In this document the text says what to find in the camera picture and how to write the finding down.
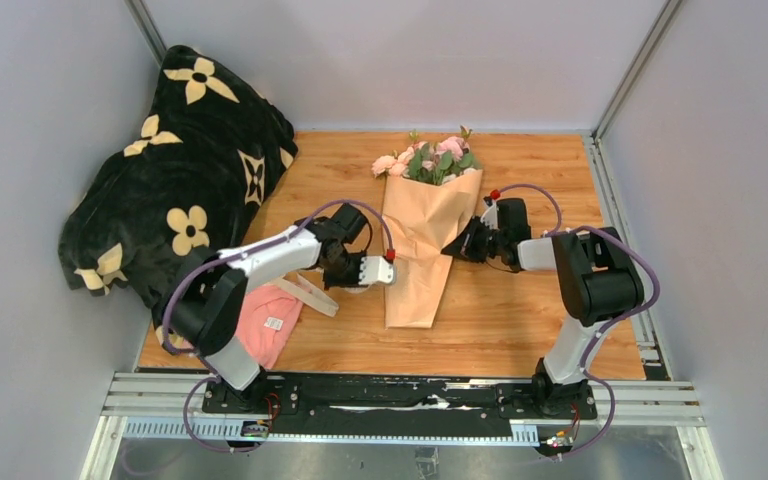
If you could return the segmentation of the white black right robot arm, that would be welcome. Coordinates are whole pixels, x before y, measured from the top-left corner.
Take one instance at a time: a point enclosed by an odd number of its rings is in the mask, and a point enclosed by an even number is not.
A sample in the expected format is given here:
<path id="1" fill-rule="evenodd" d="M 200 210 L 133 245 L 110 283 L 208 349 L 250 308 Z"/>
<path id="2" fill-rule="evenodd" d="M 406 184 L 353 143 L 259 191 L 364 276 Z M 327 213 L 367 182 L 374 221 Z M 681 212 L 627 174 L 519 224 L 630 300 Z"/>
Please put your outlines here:
<path id="1" fill-rule="evenodd" d="M 524 200 L 487 197 L 485 202 L 485 212 L 472 217 L 441 252 L 471 263 L 498 259 L 513 273 L 556 273 L 566 311 L 560 333 L 538 360 L 525 393 L 505 398 L 515 407 L 528 404 L 541 416 L 556 417 L 585 400 L 593 354 L 611 322 L 642 305 L 644 285 L 615 228 L 536 238 Z"/>

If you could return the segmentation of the green and tan wrapping paper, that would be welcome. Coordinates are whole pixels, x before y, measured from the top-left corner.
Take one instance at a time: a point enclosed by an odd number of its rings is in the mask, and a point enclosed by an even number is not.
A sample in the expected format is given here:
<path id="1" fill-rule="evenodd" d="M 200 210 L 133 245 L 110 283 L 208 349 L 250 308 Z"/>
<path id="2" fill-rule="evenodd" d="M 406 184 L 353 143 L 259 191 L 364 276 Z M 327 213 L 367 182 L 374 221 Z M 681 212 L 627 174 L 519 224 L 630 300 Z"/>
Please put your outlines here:
<path id="1" fill-rule="evenodd" d="M 396 281 L 385 288 L 385 327 L 430 328 L 453 258 L 442 253 L 473 217 L 483 172 L 442 185 L 390 177 L 382 214 L 392 235 Z"/>

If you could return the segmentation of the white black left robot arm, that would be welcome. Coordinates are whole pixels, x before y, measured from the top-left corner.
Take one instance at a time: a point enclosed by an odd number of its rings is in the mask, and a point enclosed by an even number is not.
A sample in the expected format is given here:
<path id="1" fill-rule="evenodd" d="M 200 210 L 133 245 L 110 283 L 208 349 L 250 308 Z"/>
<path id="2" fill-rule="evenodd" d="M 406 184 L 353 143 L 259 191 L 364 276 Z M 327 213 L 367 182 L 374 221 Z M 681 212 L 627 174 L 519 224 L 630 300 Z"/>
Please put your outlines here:
<path id="1" fill-rule="evenodd" d="M 297 270 L 321 270 L 325 288 L 367 288 L 395 279 L 392 256 L 350 253 L 353 242 L 378 213 L 355 200 L 336 201 L 337 211 L 321 211 L 281 233 L 244 247 L 188 254 L 175 287 L 161 302 L 161 332 L 182 336 L 191 352 L 227 384 L 228 400 L 243 413 L 266 400 L 265 365 L 237 339 L 239 310 L 252 291 Z"/>

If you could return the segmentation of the beige ribbon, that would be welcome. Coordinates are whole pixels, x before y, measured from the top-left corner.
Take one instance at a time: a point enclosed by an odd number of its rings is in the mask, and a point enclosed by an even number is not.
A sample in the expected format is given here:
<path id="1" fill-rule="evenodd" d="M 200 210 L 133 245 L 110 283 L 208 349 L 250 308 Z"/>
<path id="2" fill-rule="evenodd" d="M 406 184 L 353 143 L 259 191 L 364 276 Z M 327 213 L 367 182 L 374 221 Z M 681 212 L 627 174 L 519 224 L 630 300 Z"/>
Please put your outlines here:
<path id="1" fill-rule="evenodd" d="M 280 277 L 273 279 L 269 284 L 322 315 L 335 317 L 339 312 L 339 304 L 301 274 L 297 274 L 294 280 Z"/>

